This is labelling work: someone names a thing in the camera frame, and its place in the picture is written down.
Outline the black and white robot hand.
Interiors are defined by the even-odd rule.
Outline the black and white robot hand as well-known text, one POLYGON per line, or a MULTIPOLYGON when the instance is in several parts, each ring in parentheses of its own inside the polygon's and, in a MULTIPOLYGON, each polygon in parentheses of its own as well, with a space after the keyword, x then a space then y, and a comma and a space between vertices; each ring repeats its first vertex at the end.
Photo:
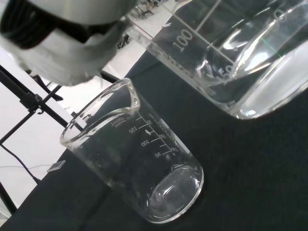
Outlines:
POLYGON ((91 80, 117 54, 135 0, 3 0, 0 44, 22 68, 62 86, 91 80))

